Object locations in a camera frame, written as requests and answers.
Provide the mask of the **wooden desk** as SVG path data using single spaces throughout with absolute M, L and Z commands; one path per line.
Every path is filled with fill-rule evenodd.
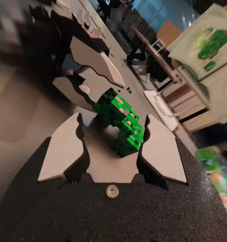
M 161 50 L 166 50 L 165 44 L 163 44 L 161 39 L 158 39 L 154 44 L 150 44 L 149 41 L 134 26 L 131 26 L 130 28 L 138 36 L 140 41 L 145 45 L 147 50 L 149 50 L 151 55 L 159 63 L 159 65 L 168 75 L 170 80 L 174 81 L 174 83 L 182 83 L 182 77 L 179 72 L 171 65 L 169 65 L 160 54 Z

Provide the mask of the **large green lego assembly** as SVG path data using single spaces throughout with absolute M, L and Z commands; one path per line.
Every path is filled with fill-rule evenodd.
M 139 123 L 139 115 L 113 88 L 106 90 L 93 105 L 102 124 L 119 129 L 114 150 L 120 157 L 126 157 L 139 151 L 144 128 Z

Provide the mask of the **green cardboard lego box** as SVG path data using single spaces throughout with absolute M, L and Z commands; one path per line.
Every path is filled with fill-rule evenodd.
M 227 212 L 227 159 L 217 146 L 197 150 L 196 159 L 211 178 Z

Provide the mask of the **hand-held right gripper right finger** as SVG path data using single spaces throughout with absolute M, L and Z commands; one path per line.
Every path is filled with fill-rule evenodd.
M 147 184 L 187 183 L 175 135 L 151 114 L 146 116 L 136 166 Z

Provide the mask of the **open instruction booklet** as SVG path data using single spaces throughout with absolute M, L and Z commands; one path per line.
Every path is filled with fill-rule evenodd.
M 197 87 L 212 119 L 227 123 L 227 10 L 213 4 L 169 47 L 178 70 Z

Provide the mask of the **white flat pad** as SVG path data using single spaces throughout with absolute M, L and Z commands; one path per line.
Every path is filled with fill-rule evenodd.
M 163 123 L 166 125 L 166 127 L 171 132 L 174 132 L 179 125 L 179 121 L 176 118 L 176 114 L 172 112 L 161 94 L 154 90 L 145 90 L 144 95 L 156 113 L 159 115 Z

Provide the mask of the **tan chair back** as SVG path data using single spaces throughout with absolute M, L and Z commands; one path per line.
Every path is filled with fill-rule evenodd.
M 166 21 L 163 26 L 158 31 L 156 38 L 161 40 L 161 42 L 168 47 L 171 45 L 182 32 L 171 22 Z

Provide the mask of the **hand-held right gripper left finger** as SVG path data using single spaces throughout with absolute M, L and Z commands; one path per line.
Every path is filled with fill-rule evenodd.
M 75 183 L 86 173 L 89 165 L 82 114 L 75 113 L 51 136 L 38 182 L 60 178 Z

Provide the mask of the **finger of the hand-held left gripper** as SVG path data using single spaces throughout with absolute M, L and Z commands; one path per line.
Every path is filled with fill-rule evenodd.
M 74 75 L 56 77 L 53 81 L 53 85 L 74 105 L 97 113 L 93 109 L 95 102 L 88 95 L 90 89 L 85 85 L 81 85 Z
M 125 87 L 120 72 L 104 52 L 95 51 L 76 37 L 72 38 L 70 50 L 76 63 L 91 68 L 97 75 L 120 88 Z

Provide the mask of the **wooden drawer cabinet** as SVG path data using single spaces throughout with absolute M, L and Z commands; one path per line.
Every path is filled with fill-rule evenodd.
M 212 125 L 208 108 L 188 84 L 173 84 L 162 92 L 164 100 L 188 132 L 195 132 Z

